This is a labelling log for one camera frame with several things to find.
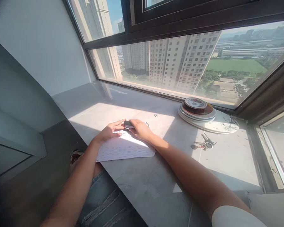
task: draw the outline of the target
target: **sky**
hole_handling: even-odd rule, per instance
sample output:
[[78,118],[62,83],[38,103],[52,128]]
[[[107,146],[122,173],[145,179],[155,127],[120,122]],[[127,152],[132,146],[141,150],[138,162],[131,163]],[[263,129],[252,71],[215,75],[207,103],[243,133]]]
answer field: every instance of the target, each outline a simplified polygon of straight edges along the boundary
[[278,26],[284,26],[284,21],[248,26],[248,27],[241,27],[241,28],[226,29],[226,30],[223,30],[222,35],[223,34],[235,33],[235,32],[246,32],[250,29],[254,29],[254,30],[274,29],[274,28],[277,28]]
[[118,23],[122,21],[122,6],[120,0],[107,0],[107,6],[109,10],[109,17],[113,33],[119,33]]

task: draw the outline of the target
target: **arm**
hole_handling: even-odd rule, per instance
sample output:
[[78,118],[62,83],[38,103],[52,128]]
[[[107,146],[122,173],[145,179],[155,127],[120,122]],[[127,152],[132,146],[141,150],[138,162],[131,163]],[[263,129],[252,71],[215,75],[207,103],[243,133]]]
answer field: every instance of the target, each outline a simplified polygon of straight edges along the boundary
[[48,217],[41,224],[42,227],[76,225],[92,184],[99,148],[104,141],[122,135],[121,133],[113,133],[113,131],[124,129],[124,125],[121,124],[124,120],[110,123],[93,138],[84,155],[80,158],[78,165],[66,181]]
[[223,205],[251,212],[222,181],[199,162],[155,135],[144,122],[137,119],[130,122],[135,127],[131,132],[156,148],[210,219],[215,209]]

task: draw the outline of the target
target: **ripped jeans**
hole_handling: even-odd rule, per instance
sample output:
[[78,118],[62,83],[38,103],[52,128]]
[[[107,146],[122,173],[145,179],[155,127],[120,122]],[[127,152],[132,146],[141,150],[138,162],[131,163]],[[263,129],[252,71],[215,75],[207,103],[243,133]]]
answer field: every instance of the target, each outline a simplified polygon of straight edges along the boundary
[[147,225],[109,174],[103,170],[92,180],[76,226],[144,227]]

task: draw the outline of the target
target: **hand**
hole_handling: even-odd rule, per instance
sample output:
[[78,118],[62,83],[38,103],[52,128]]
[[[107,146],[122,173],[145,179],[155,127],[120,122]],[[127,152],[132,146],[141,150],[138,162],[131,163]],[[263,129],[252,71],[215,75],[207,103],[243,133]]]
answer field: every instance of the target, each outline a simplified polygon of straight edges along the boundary
[[126,119],[122,119],[113,123],[108,124],[98,135],[93,138],[92,141],[103,143],[106,140],[109,140],[114,137],[122,136],[122,133],[113,133],[115,130],[125,129],[124,122]]
[[129,120],[135,128],[129,129],[136,137],[149,142],[149,140],[154,136],[154,133],[149,129],[149,127],[142,121],[138,119]]

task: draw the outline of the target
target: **forearm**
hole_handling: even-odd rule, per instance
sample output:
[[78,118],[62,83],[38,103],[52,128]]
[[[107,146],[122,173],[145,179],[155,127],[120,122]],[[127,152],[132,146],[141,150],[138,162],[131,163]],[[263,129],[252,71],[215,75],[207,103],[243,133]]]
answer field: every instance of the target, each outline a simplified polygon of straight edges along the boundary
[[41,226],[75,226],[92,184],[100,146],[100,142],[90,143]]
[[211,218],[222,205],[250,209],[207,168],[158,136],[149,141],[171,166],[180,182]]

